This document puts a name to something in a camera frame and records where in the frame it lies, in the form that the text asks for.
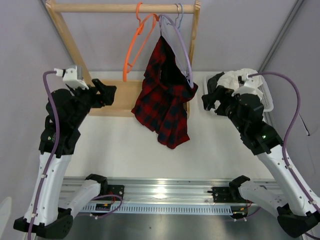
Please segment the red black plaid skirt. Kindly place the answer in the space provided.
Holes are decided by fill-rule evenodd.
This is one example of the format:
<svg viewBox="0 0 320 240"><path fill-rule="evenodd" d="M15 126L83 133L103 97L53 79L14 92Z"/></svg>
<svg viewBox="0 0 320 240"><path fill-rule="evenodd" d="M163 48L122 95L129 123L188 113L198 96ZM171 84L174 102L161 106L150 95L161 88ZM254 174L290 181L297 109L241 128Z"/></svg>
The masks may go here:
<svg viewBox="0 0 320 240"><path fill-rule="evenodd" d="M176 56L164 37L160 37L148 61L142 90L131 110L135 118L152 132L160 144L170 149L189 141L187 111L198 85L190 87L176 65Z"/></svg>

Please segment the lilac plastic hanger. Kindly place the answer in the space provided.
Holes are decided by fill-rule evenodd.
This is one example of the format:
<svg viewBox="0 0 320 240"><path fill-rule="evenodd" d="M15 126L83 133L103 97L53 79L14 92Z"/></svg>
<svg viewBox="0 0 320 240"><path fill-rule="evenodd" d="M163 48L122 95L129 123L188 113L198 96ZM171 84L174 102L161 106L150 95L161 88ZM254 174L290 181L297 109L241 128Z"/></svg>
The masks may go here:
<svg viewBox="0 0 320 240"><path fill-rule="evenodd" d="M161 23L160 16L165 16L165 17L169 17L169 16L167 14L164 14L164 13L160 13L158 16L159 16L160 34L164 35L164 38L166 39L167 43L171 47L172 52L173 52L173 54L175 56L175 63L177 64L178 69L181 71L182 75L185 77L185 80L188 83L189 87L191 89L193 89L195 85L194 85L194 81L193 81L193 72L192 72L191 60L190 60L189 54L187 53L186 44L185 44L185 42L183 40L181 31L178 31L178 29L176 27L171 26L174 29L174 32L175 32L175 34L177 36L177 40L176 41L179 43L179 45L182 48L183 56L184 56L184 60L185 60L185 65L183 65L182 62L179 60L179 58L177 56L177 53L175 51L174 45L172 45L173 41L171 40L171 38L170 38L170 36L168 34L168 30L167 30L167 26L170 26L170 25L165 25L165 24L160 25L160 23Z"/></svg>

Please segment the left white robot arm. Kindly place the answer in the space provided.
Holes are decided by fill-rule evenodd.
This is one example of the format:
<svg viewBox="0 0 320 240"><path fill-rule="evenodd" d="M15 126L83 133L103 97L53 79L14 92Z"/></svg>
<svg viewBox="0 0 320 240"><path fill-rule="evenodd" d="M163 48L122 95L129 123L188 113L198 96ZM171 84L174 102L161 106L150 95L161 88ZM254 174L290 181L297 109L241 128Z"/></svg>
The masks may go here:
<svg viewBox="0 0 320 240"><path fill-rule="evenodd" d="M107 178L91 173L65 203L59 204L64 176L81 136L79 127L91 109L111 106L115 100L116 86L104 85L97 78L92 83L87 88L68 87L48 93L36 185L27 212L14 221L15 230L61 240L88 202L108 196Z"/></svg>

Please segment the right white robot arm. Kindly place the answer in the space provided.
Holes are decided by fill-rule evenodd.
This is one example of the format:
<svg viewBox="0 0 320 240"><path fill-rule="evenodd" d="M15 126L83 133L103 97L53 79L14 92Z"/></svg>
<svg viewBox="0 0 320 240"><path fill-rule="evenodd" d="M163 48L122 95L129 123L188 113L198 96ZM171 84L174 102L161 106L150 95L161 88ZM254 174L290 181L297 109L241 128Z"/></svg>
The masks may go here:
<svg viewBox="0 0 320 240"><path fill-rule="evenodd" d="M234 90L218 85L201 99L206 111L214 109L218 116L233 123L243 144L266 166L283 193L276 195L241 175L229 182L229 198L259 205L292 238L317 226L320 209L315 205L320 198L298 173L277 131L263 120L264 105L260 98L251 93L235 94Z"/></svg>

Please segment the black garment in basket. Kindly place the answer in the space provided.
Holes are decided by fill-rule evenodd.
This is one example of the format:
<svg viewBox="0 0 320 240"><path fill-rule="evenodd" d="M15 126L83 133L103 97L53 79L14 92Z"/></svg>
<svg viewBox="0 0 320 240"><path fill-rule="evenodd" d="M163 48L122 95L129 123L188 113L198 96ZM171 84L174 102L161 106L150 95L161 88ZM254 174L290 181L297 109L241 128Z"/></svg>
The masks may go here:
<svg viewBox="0 0 320 240"><path fill-rule="evenodd" d="M214 76L212 76L211 78L209 78L207 80L207 90L208 90L208 93L212 93L217 85L218 85L218 80L220 79L220 77L222 77L225 73L224 72L220 72Z"/></svg>

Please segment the wooden clothes rack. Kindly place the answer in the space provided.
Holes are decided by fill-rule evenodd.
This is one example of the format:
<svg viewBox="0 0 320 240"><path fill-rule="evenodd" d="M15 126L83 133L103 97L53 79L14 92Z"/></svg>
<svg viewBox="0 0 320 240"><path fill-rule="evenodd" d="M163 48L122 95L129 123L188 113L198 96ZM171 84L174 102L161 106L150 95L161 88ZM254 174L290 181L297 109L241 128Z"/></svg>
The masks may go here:
<svg viewBox="0 0 320 240"><path fill-rule="evenodd" d="M80 76L86 83L92 82L97 89L97 96L101 98L99 104L101 108L96 108L90 111L92 116L107 116L107 117L132 117L132 108L142 90L142 82L137 80L127 80L127 75L133 68L133 63L129 63L130 54L133 46L128 49L125 57L123 74L121 80L98 81L93 79L87 69L87 66L82 58L82 55L76 45L76 42L62 16L63 13L146 13L146 19L153 17L152 26L158 24L159 18L166 18L173 26L184 51L187 73L192 77L192 61L196 45L197 29L199 15L201 9L200 1L196 0L194 4L174 5L174 4L98 4L98 3L56 3L54 0L45 2L46 10L49 13L54 26L57 29L59 36L62 39L67 52L73 62L82 68ZM190 47L186 48L182 35L175 25L169 14L192 14L192 28Z"/></svg>

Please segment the white crumpled cloth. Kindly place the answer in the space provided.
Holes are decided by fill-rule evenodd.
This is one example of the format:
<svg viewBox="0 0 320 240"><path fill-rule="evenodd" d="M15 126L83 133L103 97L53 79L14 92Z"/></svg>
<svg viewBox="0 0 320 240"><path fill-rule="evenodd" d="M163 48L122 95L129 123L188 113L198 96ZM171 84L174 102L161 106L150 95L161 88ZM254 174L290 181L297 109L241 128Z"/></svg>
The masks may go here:
<svg viewBox="0 0 320 240"><path fill-rule="evenodd" d="M239 88L244 82L244 78L246 75L254 75L258 72L251 68L242 68L240 70L232 70L226 72L217 82L217 86L223 86L228 89L236 90Z"/></svg>

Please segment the white plastic basket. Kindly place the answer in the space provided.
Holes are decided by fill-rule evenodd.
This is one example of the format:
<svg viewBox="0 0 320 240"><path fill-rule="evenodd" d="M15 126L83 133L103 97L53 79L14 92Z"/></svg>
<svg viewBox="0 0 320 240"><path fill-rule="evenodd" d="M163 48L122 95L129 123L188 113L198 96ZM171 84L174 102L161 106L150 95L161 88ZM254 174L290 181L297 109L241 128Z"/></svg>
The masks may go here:
<svg viewBox="0 0 320 240"><path fill-rule="evenodd" d="M206 95L209 93L208 90L208 80L211 78L211 75L206 75L203 79L203 94ZM264 113L271 112L274 109L273 99L269 90L269 87L263 77L261 77L262 85L258 89L263 93L261 102L264 105Z"/></svg>

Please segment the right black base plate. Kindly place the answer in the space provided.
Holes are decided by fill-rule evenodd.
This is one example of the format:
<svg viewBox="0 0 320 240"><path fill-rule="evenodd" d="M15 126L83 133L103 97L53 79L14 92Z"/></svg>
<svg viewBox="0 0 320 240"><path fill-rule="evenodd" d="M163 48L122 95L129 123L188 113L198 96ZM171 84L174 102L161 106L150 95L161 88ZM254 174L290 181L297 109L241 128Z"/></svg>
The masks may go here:
<svg viewBox="0 0 320 240"><path fill-rule="evenodd" d="M242 198L239 191L229 186L213 186L207 191L211 194L214 203L246 203L247 200Z"/></svg>

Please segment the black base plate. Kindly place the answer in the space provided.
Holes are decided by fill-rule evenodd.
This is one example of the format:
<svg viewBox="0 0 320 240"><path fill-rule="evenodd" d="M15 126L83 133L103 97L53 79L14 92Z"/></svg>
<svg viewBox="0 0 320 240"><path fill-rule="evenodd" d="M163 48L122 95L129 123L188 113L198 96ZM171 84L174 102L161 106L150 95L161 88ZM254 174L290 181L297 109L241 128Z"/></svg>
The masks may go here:
<svg viewBox="0 0 320 240"><path fill-rule="evenodd" d="M109 184L106 194L107 195L117 195L121 198L124 197L125 186L120 184ZM104 198L106 201L118 201L119 199L114 196L107 196Z"/></svg>
<svg viewBox="0 0 320 240"><path fill-rule="evenodd" d="M213 186L207 191L211 194L214 203L246 203L247 200L242 198L239 191L229 186Z"/></svg>

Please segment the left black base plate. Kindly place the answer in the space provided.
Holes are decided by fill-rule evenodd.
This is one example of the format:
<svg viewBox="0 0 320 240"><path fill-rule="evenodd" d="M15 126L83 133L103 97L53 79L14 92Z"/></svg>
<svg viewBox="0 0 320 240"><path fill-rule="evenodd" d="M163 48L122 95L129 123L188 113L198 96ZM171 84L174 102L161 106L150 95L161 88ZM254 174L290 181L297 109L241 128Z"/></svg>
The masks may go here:
<svg viewBox="0 0 320 240"><path fill-rule="evenodd" d="M109 184L106 194L107 195L117 195L121 198L124 197L125 186L120 184ZM118 201L119 199L114 196L107 196L104 198L106 201Z"/></svg>

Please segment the aluminium mounting rail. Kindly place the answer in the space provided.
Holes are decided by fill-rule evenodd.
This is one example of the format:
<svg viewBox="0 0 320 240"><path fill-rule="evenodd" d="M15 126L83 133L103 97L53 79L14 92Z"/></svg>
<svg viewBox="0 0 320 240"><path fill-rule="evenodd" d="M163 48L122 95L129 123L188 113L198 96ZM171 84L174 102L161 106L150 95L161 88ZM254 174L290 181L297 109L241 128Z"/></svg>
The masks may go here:
<svg viewBox="0 0 320 240"><path fill-rule="evenodd" d="M128 204L212 204L212 187L227 187L230 179L108 177L108 184L123 185Z"/></svg>

